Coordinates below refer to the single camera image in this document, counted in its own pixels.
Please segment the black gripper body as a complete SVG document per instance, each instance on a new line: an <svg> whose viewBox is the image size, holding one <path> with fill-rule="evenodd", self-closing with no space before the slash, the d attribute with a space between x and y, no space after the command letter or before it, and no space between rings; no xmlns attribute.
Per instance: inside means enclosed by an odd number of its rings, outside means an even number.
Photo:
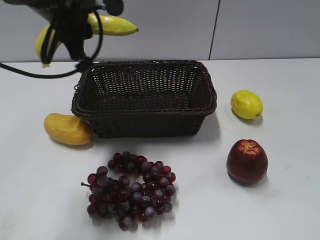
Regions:
<svg viewBox="0 0 320 240"><path fill-rule="evenodd" d="M88 23L88 16L97 10L104 9L112 16L123 13L122 0L31 0L29 6L39 15L49 21L55 29L56 45L61 42L67 48L72 60L87 58L84 41L93 35Z"/></svg>

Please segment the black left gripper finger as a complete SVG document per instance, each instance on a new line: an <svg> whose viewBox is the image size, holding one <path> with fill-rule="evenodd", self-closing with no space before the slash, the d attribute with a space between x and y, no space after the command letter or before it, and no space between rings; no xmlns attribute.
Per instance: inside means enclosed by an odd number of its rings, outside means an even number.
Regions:
<svg viewBox="0 0 320 240"><path fill-rule="evenodd" d="M39 34L39 59L43 66L49 66L57 49L56 31L47 25Z"/></svg>

